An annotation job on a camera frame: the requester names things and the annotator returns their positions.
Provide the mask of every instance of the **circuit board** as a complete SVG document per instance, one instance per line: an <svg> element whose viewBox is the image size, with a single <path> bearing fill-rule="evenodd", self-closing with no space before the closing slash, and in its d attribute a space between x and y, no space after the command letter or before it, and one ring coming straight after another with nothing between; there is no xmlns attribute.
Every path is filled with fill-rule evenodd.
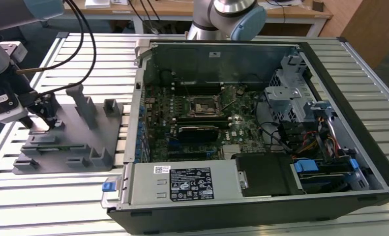
<svg viewBox="0 0 389 236"><path fill-rule="evenodd" d="M253 114L256 94L242 85L224 85L217 95L205 96L178 96L170 87L146 87L149 162L220 160L224 145L238 145L241 152L265 152ZM197 142L181 143L173 121L189 117L216 117L228 127L218 129L212 142L202 142L208 137L200 137Z"/></svg>

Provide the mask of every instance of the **power supply label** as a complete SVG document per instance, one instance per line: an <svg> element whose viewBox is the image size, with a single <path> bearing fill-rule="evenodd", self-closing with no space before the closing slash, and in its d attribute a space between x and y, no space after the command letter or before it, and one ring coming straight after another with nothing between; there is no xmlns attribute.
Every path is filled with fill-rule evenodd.
<svg viewBox="0 0 389 236"><path fill-rule="evenodd" d="M170 169L169 180L173 202L214 198L210 168Z"/></svg>

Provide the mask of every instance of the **slotted aluminum table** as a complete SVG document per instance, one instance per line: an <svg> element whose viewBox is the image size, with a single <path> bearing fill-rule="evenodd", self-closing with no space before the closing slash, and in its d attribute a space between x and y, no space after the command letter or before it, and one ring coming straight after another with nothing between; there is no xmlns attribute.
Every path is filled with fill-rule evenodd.
<svg viewBox="0 0 389 236"><path fill-rule="evenodd" d="M116 98L125 103L122 127L117 143L116 165L109 172L80 174L12 174L12 164L20 153L28 131L21 124L8 124L0 134L0 236L108 235L125 236L125 230L109 219L100 206L101 183L120 175L125 148L129 102L136 66L134 42L153 38L137 34L97 34L97 63L84 82L85 95L93 102ZM154 37L182 39L181 35ZM80 35L57 38L43 66L63 61L74 51ZM369 69L348 43L334 38L258 37L256 40L308 41L322 61L346 99L349 100L370 134L389 158L389 89ZM92 60L90 39L72 62L59 69L37 73L32 85L45 91L81 79ZM324 98L322 89L316 85ZM72 103L64 91L57 93L60 103ZM389 204L366 207L332 221L208 230L172 235L389 235Z"/></svg>

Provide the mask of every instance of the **gray robot arm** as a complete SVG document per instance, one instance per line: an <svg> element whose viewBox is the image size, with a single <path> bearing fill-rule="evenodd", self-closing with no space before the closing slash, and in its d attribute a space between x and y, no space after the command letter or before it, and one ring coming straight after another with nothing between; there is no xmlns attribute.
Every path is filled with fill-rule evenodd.
<svg viewBox="0 0 389 236"><path fill-rule="evenodd" d="M61 0L0 0L0 30L36 21L45 21L64 12ZM29 86L24 75L17 75L17 66L0 46L0 122L21 121L32 125L28 112L47 122L55 122L48 106L36 104L37 92ZM44 104L55 100L53 95L41 98Z"/></svg>
<svg viewBox="0 0 389 236"><path fill-rule="evenodd" d="M266 12L257 0L196 0L193 6L188 39L252 40L264 26Z"/></svg>

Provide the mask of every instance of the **black cable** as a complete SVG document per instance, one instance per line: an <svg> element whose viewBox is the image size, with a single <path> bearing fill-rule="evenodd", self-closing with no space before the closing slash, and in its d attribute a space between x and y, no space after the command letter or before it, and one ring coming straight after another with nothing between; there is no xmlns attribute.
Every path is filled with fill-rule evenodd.
<svg viewBox="0 0 389 236"><path fill-rule="evenodd" d="M141 7L142 7L142 10L144 10L144 13L146 13L146 16L148 16L150 28L153 28L150 16L149 16L148 10L146 10L146 8L144 6L142 0L140 0L140 3L141 3Z"/></svg>
<svg viewBox="0 0 389 236"><path fill-rule="evenodd" d="M57 92L57 91L60 91L60 90L64 90L64 89L72 88L72 87L74 87L74 86L82 84L82 82L84 82L84 81L86 80L86 78L89 77L90 72L92 72L92 70L93 70L93 68L94 68L94 63L96 63L96 43L94 43L94 37L93 37L92 29L90 29L90 26L89 26L88 20L85 19L85 16L84 16L81 10L78 9L78 7L76 6L76 3L73 2L73 0L65 0L65 2L67 2L68 5L70 6L70 8L72 8L72 6L73 6L74 9L72 9L72 11L76 11L77 14L80 15L80 17L81 17L81 19L82 19L82 22L84 22L84 24L85 24L85 26L86 26L88 32L89 32L89 36L90 36L90 40L92 40L92 49L93 49L92 64L90 64L90 67L89 67L89 70L88 70L85 76L82 77L82 79L81 79L80 81L77 81L76 83L69 84L69 85L67 85L67 86L63 86L63 87L60 87L60 88L52 89L52 90L49 90L49 91L47 91L47 92L43 92L43 93L40 94L40 96L44 96L44 95L47 95L47 94L55 93L55 92Z"/></svg>
<svg viewBox="0 0 389 236"><path fill-rule="evenodd" d="M264 131L264 133L270 136L277 142L278 144L281 145L281 147L284 148L284 150L288 152L288 153L292 153L293 150L286 146L286 144L274 136L272 135L264 128L262 128L262 125L260 125L260 122L258 122L258 118L257 118L257 107L258 107L258 102L260 100L257 99L257 102L256 102L256 107L254 107L254 118L256 118L256 123L257 125L260 126L261 130Z"/></svg>
<svg viewBox="0 0 389 236"><path fill-rule="evenodd" d="M154 13L154 15L156 15L156 17L157 17L157 21L161 22L160 16L158 16L157 13L156 13L156 10L154 10L154 8L153 8L153 6L152 6L150 0L148 0L148 3L149 3L149 6L150 6L150 8L152 8L152 11L153 11L153 13Z"/></svg>
<svg viewBox="0 0 389 236"><path fill-rule="evenodd" d="M284 23L286 23L286 15L285 15L285 6L292 6L292 4L280 4L278 2L276 2L276 4L272 4L268 0L265 0L268 4L273 5L273 6L280 6L281 10L284 12Z"/></svg>
<svg viewBox="0 0 389 236"><path fill-rule="evenodd" d="M17 74L24 74L27 72L41 72L41 71L47 71L47 70L52 70L60 66L63 66L65 63L68 63L73 58L74 56L77 55L78 51L81 50L82 48L82 44L84 44L84 26L82 26L82 21L78 17L78 14L76 12L76 9L74 7L68 3L72 11L73 11L73 14L76 16L76 19L77 19L77 23L78 23L78 27L80 27L80 33L81 33L81 38L80 38L80 42L78 42L78 45L77 45L77 48L74 50L74 52L70 54L69 58L67 58L63 62L60 62L59 64L56 65L52 65L52 66L48 66L48 67L39 67L39 68L29 68L29 69L21 69L21 70L17 70L16 73Z"/></svg>
<svg viewBox="0 0 389 236"><path fill-rule="evenodd" d="M146 26L146 28L148 28L148 29L156 34L157 30L156 30L153 27L149 27L149 26L144 23L142 18L140 17L140 14L137 13L137 11L136 11L136 9L134 9L134 7L133 7L133 3L130 2L130 0L129 0L129 6L130 6L130 8L132 8L132 10L133 10L133 12L134 12L134 14L136 14L136 16L138 17L138 19L140 19L140 21L141 21L141 24L142 24L144 26Z"/></svg>

